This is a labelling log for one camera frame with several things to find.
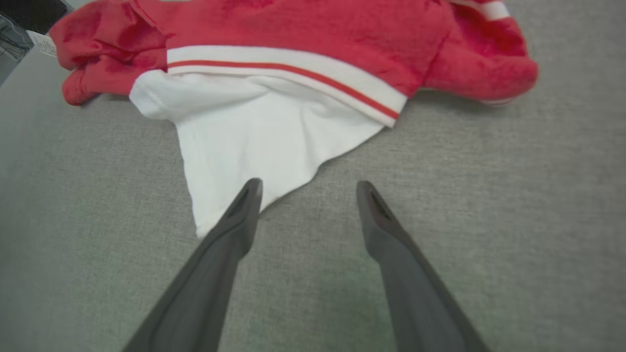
clothing tag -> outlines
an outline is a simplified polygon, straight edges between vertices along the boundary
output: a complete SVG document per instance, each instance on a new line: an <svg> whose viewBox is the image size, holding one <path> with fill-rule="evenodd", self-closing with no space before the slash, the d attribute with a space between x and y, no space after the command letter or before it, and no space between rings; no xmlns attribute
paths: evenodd
<svg viewBox="0 0 626 352"><path fill-rule="evenodd" d="M52 57L56 57L56 45L54 45L54 41L52 41L52 38L33 31L26 31L26 33L29 37L31 37L31 40L37 46L40 52Z"/></svg>

red garment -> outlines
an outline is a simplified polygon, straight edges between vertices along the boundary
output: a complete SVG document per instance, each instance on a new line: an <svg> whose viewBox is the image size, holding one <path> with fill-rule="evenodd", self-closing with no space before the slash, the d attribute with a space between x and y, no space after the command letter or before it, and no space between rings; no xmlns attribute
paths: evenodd
<svg viewBox="0 0 626 352"><path fill-rule="evenodd" d="M420 86L504 103L538 74L497 0L98 0L50 35L74 105L167 67L287 78L391 126Z"/></svg>

white cloth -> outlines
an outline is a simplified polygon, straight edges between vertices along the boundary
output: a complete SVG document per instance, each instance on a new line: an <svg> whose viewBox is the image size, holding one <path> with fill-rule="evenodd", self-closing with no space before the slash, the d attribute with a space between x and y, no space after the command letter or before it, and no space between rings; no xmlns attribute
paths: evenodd
<svg viewBox="0 0 626 352"><path fill-rule="evenodd" d="M268 76L155 70L137 79L130 99L148 118L176 125L199 237L249 179L263 180L264 209L384 126L319 91Z"/></svg>

clothing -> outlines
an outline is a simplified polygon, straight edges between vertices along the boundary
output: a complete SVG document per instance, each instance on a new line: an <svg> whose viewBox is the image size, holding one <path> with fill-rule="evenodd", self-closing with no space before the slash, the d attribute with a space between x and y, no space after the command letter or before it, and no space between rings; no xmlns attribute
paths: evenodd
<svg viewBox="0 0 626 352"><path fill-rule="evenodd" d="M420 87L499 105L537 78L500 1L99 0L50 35L69 103L126 94L176 125L199 236L248 178L267 206Z"/></svg>

gray tablecloth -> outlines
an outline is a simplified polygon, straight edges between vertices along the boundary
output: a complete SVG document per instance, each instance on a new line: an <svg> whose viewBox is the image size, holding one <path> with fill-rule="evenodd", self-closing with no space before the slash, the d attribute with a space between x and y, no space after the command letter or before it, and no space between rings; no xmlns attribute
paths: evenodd
<svg viewBox="0 0 626 352"><path fill-rule="evenodd" d="M392 351L354 189L372 181L494 351L626 346L626 3L510 0L537 87L425 92L266 210L221 351ZM118 351L198 244L174 126L67 105L33 52L0 89L0 350Z"/></svg>

